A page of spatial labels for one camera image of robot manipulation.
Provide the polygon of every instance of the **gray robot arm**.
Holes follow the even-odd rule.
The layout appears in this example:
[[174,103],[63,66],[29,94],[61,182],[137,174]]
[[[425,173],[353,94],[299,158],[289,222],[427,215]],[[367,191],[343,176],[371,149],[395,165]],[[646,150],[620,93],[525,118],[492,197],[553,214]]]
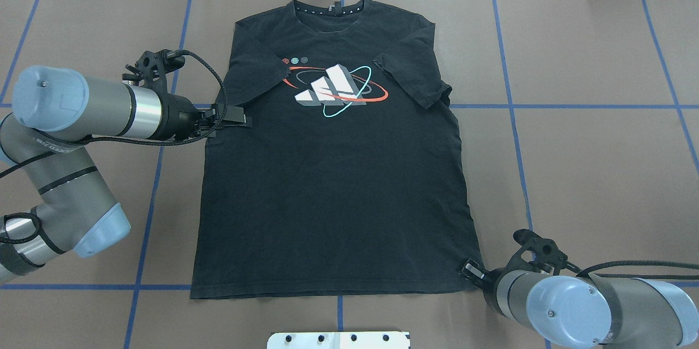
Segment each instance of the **gray robot arm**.
[[[699,312],[679,287],[659,280],[558,275],[561,269],[580,269],[555,242],[526,229],[514,239],[522,247],[506,267],[487,271],[469,261],[462,270],[489,306],[508,319],[574,349],[672,349],[697,339]],[[532,252],[534,261],[525,262],[524,252]]]
[[[93,134],[184,140],[214,135],[222,121],[249,122],[240,108],[228,108],[221,119],[216,104],[197,110],[187,98],[168,93],[164,76],[184,65],[181,55],[145,52],[137,67],[127,66],[134,74],[125,75],[125,83],[45,66],[20,74],[13,113],[0,123],[0,159],[16,165],[52,154],[25,166],[43,203],[25,214],[6,215],[1,224],[0,284],[69,250],[92,256],[129,233],[120,204],[85,148],[75,142]],[[138,87],[140,80],[145,80],[143,87]]]

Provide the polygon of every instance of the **black t-shirt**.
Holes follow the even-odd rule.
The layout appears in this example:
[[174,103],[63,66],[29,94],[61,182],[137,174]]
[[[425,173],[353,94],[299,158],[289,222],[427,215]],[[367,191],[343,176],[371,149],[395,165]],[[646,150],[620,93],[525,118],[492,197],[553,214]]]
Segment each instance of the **black t-shirt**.
[[481,261],[435,25],[372,0],[235,25],[252,128],[206,145],[191,297],[442,293]]

